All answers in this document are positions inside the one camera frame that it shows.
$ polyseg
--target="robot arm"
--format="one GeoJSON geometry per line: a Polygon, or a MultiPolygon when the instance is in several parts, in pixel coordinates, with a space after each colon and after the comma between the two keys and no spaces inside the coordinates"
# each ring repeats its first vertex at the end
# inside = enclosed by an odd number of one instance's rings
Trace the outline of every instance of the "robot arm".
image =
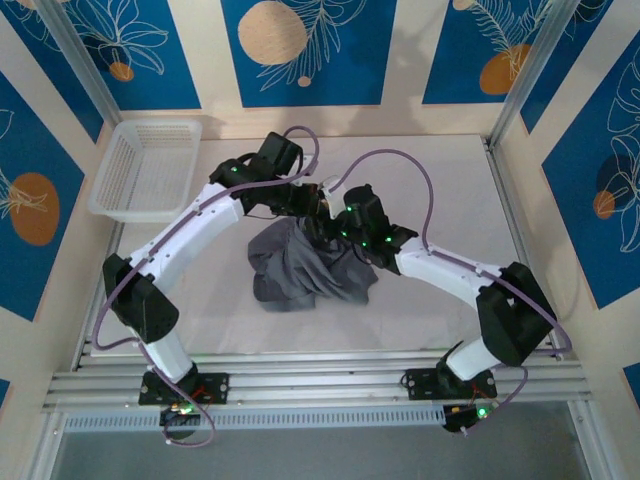
{"type": "Polygon", "coordinates": [[[258,154],[250,156],[248,165],[235,159],[221,164],[212,174],[211,183],[154,240],[128,259],[112,255],[105,262],[103,271],[109,294],[131,271],[132,265],[147,259],[112,308],[120,321],[144,343],[155,365],[187,393],[196,388],[197,367],[175,332],[177,309],[163,292],[170,290],[191,261],[219,233],[238,222],[257,204],[268,205],[274,213],[281,215],[305,217],[306,233],[314,240],[339,238],[357,243],[379,268],[430,283],[474,308],[478,312],[482,336],[463,348],[454,348],[442,359],[439,369],[447,378],[447,385],[472,380],[500,363],[520,365],[551,330],[544,319],[519,299],[510,297],[499,285],[444,257],[453,257],[467,265],[475,265],[478,271],[517,283],[551,312],[526,267],[517,263],[507,269],[483,265],[433,245],[426,250],[416,232],[389,223],[380,199],[369,185],[349,190],[338,201],[335,195],[330,198],[327,189],[315,184],[256,188],[223,197],[202,208],[206,199],[228,188],[278,178],[277,175],[291,169],[302,152],[295,144],[274,135],[270,134],[265,141],[266,152],[263,145],[258,154]],[[150,257],[150,251],[160,239],[176,230],[192,212],[197,214],[150,257]]]}

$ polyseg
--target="white table surface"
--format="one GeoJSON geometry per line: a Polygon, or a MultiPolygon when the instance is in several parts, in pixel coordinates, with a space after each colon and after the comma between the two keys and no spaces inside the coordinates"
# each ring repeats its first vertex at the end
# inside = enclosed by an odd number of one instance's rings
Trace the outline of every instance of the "white table surface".
{"type": "MultiPolygon", "coordinates": [[[[305,152],[312,143],[299,139],[305,152]]],[[[261,140],[205,141],[191,198],[216,166],[256,151],[261,140]]],[[[499,265],[516,252],[481,140],[475,135],[320,139],[320,165],[312,181],[341,175],[359,155],[397,148],[427,168],[435,189],[430,242],[472,259],[499,265]]],[[[415,166],[400,157],[373,157],[354,171],[349,186],[370,183],[392,223],[420,231],[427,211],[427,187],[415,166]]],[[[269,216],[268,210],[252,214],[269,216]]],[[[302,313],[268,313],[253,298],[248,242],[268,222],[252,218],[223,232],[186,270],[168,297],[180,310],[177,330],[187,351],[264,353],[448,348],[479,333],[469,306],[426,283],[378,270],[367,306],[318,299],[302,313]]],[[[164,225],[128,224],[118,252],[122,257],[151,240],[164,225]]],[[[100,332],[102,343],[130,333],[112,313],[100,332]]],[[[93,355],[138,353],[124,345],[93,355]]]]}

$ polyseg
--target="gray cloth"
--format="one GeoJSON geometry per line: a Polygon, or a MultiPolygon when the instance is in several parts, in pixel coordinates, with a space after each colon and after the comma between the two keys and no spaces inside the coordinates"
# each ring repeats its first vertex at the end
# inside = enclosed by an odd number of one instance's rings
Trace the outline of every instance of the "gray cloth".
{"type": "Polygon", "coordinates": [[[316,295],[366,305],[369,287],[378,281],[373,268],[344,242],[334,240],[315,249],[302,231],[303,223],[279,220],[249,242],[256,300],[272,312],[313,309],[316,295]]]}

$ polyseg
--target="beige wall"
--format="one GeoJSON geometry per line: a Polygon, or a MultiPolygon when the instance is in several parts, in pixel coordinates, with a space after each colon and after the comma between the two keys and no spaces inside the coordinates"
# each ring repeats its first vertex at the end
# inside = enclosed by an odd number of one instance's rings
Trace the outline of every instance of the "beige wall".
{"type": "Polygon", "coordinates": [[[85,208],[87,179],[101,158],[98,147],[2,15],[0,45],[0,70],[86,175],[36,321],[0,308],[0,378],[11,382],[0,419],[0,478],[13,479],[37,440],[34,422],[51,374],[69,368],[111,222],[85,208]]]}
{"type": "Polygon", "coordinates": [[[640,362],[640,291],[596,309],[541,165],[639,29],[640,5],[615,0],[531,136],[518,121],[503,149],[536,274],[546,277],[630,478],[640,470],[640,411],[622,368],[640,362]]]}
{"type": "Polygon", "coordinates": [[[380,106],[244,109],[220,2],[169,0],[202,111],[154,113],[201,114],[205,139],[259,138],[293,124],[308,125],[321,136],[487,134],[501,103],[422,105],[449,1],[398,1],[380,106]],[[427,67],[406,68],[411,65],[427,67]]]}

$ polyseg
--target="white plastic basket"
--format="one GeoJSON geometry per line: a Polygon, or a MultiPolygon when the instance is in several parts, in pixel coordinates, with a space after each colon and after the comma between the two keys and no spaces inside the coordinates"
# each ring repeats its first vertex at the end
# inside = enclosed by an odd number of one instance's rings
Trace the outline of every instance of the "white plastic basket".
{"type": "Polygon", "coordinates": [[[185,208],[202,125],[195,120],[126,120],[96,175],[89,211],[119,222],[169,223],[185,208]]]}

